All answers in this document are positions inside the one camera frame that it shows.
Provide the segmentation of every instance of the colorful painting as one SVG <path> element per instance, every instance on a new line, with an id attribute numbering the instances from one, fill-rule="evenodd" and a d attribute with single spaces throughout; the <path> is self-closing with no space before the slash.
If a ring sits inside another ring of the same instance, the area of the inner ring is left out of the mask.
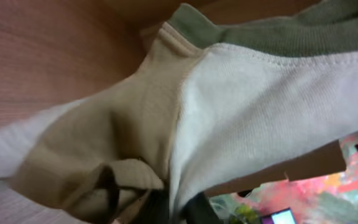
<path id="1" fill-rule="evenodd" d="M 345 172 L 308 180 L 261 185 L 246 198 L 237 194 L 211 198 L 226 223 L 259 223 L 257 217 L 291 208 L 297 224 L 358 223 L 358 134 L 340 141 Z"/>

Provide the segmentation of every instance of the garment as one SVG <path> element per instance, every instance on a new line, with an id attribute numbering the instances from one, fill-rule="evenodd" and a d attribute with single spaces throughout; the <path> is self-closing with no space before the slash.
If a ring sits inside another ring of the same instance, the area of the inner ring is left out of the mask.
<path id="1" fill-rule="evenodd" d="M 12 187 L 87 221 L 124 209 L 109 202 L 127 188 L 165 188 L 174 217 L 209 187 L 358 131 L 358 3 L 319 7 L 219 27 L 182 5 L 133 76 L 43 133 Z"/>

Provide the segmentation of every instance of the white fabric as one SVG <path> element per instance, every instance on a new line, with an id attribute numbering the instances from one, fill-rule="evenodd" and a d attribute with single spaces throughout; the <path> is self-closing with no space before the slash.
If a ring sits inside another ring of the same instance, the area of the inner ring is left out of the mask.
<path id="1" fill-rule="evenodd" d="M 34 147 L 39 136 L 62 114 L 85 99 L 54 106 L 0 129 L 0 179 L 11 177 Z"/>
<path id="2" fill-rule="evenodd" d="M 358 131 L 358 52 L 284 58 L 216 44 L 190 72 L 170 207 Z"/>

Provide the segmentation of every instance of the tan fabric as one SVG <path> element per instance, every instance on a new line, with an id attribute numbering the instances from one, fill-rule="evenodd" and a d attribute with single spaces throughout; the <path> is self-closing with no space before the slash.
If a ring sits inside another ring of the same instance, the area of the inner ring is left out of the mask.
<path id="1" fill-rule="evenodd" d="M 178 91 L 202 53 L 165 24 L 133 76 L 43 133 L 12 188 L 88 222 L 104 222 L 122 209 L 118 188 L 164 188 Z"/>

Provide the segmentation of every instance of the olive green trim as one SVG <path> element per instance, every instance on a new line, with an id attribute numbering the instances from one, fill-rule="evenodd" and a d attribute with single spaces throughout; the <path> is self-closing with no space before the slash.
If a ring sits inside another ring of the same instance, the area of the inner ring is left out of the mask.
<path id="1" fill-rule="evenodd" d="M 217 26 L 195 8 L 182 4 L 168 22 L 202 49 L 227 43 L 284 57 L 358 50 L 358 0 L 325 1 L 294 17 L 239 26 Z"/>

